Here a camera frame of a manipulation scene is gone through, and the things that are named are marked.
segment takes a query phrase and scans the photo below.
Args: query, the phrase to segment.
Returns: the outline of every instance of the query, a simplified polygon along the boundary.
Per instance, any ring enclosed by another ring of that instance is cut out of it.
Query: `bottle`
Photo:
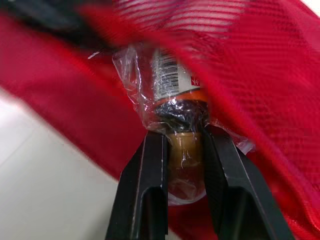
[[[172,55],[156,50],[152,69],[154,112],[171,145],[168,203],[193,203],[206,194],[200,129],[209,119],[207,97],[199,80]]]

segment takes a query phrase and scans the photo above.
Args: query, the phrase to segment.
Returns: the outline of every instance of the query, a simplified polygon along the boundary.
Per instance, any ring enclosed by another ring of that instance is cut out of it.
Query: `white label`
[[[153,57],[155,100],[199,89],[199,80],[171,55],[156,51]]]

